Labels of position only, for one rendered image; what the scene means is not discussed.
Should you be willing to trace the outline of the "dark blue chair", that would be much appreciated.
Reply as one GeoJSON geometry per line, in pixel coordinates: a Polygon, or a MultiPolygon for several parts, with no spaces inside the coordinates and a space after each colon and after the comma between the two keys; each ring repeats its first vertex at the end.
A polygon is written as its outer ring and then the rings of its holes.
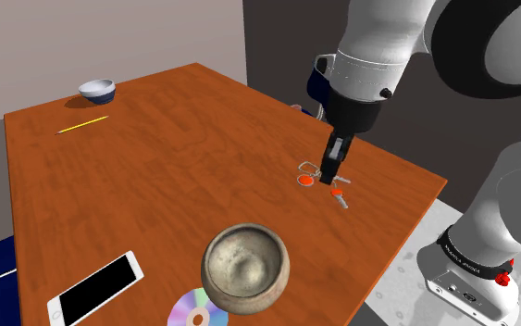
{"type": "Polygon", "coordinates": [[[329,77],[331,75],[335,57],[335,54],[318,55],[313,61],[311,75],[306,85],[306,91],[307,94],[319,104],[316,114],[311,114],[298,104],[292,105],[293,109],[301,111],[311,117],[314,116],[318,120],[323,120],[325,118],[326,105],[329,99],[329,77]]]}

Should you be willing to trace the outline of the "white and blue bowl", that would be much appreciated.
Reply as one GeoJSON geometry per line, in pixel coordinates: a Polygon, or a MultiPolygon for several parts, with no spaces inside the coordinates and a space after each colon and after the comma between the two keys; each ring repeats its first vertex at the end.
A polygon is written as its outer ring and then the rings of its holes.
{"type": "Polygon", "coordinates": [[[79,87],[79,93],[96,105],[111,102],[115,97],[116,85],[112,80],[87,81],[79,87]]]}

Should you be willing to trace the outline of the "white smartphone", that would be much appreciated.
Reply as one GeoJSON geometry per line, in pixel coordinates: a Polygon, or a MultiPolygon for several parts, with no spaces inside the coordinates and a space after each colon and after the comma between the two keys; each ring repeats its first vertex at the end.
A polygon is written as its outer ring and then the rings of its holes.
{"type": "Polygon", "coordinates": [[[50,326],[76,326],[144,277],[130,250],[47,302],[50,326]]]}

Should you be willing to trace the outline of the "shiny compact disc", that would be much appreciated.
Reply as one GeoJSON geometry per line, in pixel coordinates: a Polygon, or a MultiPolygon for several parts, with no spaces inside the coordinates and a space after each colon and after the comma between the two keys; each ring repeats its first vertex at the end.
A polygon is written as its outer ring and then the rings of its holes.
{"type": "Polygon", "coordinates": [[[203,288],[192,289],[171,309],[167,326],[228,326],[229,313],[217,307],[203,288]]]}

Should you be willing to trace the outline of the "beige stone bowl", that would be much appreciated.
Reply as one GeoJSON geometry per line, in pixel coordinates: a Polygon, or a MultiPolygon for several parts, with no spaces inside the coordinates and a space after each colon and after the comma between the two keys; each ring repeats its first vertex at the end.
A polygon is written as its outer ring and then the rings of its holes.
{"type": "Polygon", "coordinates": [[[281,238],[268,227],[247,222],[218,233],[201,261],[207,296],[220,309],[252,315],[271,307],[284,292],[291,262],[281,238]]]}

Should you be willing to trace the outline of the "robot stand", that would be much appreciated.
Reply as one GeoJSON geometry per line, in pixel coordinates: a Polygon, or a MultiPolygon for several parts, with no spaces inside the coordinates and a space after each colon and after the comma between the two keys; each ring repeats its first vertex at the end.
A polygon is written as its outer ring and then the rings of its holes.
{"type": "MultiPolygon", "coordinates": [[[[416,263],[418,250],[436,240],[462,213],[436,200],[387,267],[366,299],[388,326],[480,326],[459,310],[431,294],[416,263]]],[[[515,257],[512,280],[519,286],[521,326],[521,253],[515,257]]]]}

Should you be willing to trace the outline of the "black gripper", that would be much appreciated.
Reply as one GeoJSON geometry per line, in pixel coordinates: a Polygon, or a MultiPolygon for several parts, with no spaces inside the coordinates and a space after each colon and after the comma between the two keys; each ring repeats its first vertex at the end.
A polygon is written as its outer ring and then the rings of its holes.
{"type": "Polygon", "coordinates": [[[329,88],[328,102],[325,105],[326,119],[335,131],[330,134],[322,157],[320,182],[332,184],[341,163],[347,157],[353,134],[368,132],[373,127],[381,107],[381,102],[353,100],[329,88]]]}

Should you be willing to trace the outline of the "brown wooden table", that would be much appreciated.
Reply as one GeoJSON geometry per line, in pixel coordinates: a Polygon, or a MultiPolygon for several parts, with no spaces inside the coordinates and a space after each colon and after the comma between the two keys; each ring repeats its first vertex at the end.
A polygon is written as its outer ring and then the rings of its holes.
{"type": "Polygon", "coordinates": [[[355,140],[344,205],[303,187],[329,126],[196,63],[120,83],[104,106],[8,113],[5,132],[23,326],[50,326],[50,299],[130,250],[144,277],[82,326],[166,326],[208,243],[242,222],[279,235],[291,274],[271,308],[229,326],[346,326],[445,185],[355,140]]]}

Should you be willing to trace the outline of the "yellow pencil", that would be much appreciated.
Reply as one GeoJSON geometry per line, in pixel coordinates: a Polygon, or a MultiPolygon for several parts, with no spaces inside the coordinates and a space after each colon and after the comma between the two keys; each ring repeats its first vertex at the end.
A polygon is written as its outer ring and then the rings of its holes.
{"type": "Polygon", "coordinates": [[[84,126],[87,126],[87,125],[91,125],[91,124],[94,124],[95,122],[99,122],[99,121],[102,121],[102,120],[108,119],[108,118],[109,118],[109,116],[103,116],[101,118],[92,119],[92,120],[80,123],[78,125],[68,127],[68,128],[66,128],[64,130],[60,130],[60,131],[56,132],[55,135],[63,134],[63,133],[66,133],[66,132],[71,132],[71,131],[77,130],[78,128],[81,128],[81,127],[84,127],[84,126]]]}

